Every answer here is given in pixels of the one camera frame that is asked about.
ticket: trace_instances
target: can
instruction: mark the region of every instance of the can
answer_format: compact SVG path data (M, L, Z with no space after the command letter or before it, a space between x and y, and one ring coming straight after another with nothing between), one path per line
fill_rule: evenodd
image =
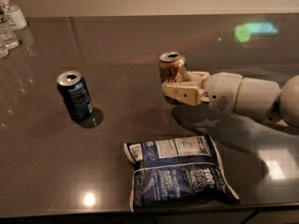
M57 77L57 89L64 98L64 104L72 120L89 117L93 103L86 81L78 71L66 71Z
M179 51L169 51L160 56L159 72L161 82L182 82L187 76L187 61ZM180 105L181 102L165 96L171 105Z

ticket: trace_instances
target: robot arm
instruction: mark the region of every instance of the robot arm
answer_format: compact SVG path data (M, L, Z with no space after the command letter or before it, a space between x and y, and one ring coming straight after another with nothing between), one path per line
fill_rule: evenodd
M299 76L282 89L274 81L239 74L186 72L182 82L163 82L164 95L187 105L250 117L258 122L299 127Z

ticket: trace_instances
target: can top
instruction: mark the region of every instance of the can top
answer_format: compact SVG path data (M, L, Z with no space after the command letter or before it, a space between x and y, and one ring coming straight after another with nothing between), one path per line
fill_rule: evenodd
M169 51L160 56L160 61L164 63L171 63L179 60L183 57L183 54L178 51Z
M57 83L61 86L73 86L82 78L78 71L66 71L60 74L57 78Z

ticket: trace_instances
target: plastic bottle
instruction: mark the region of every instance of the plastic bottle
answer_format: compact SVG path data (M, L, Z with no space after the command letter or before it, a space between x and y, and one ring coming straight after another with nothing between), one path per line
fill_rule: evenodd
M0 4L7 15L12 30L20 30L27 26L27 21L18 5L9 0L0 0Z
M8 55L8 49L3 39L0 36L0 58Z
M19 40L12 31L2 8L0 8L0 37L8 49L14 49L19 46Z

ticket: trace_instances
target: black can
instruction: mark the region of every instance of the black can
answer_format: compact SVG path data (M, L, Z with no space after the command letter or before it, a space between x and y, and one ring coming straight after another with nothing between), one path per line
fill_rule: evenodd
M93 104L84 77L77 71L67 71L57 78L57 89L72 120L82 120L91 115Z

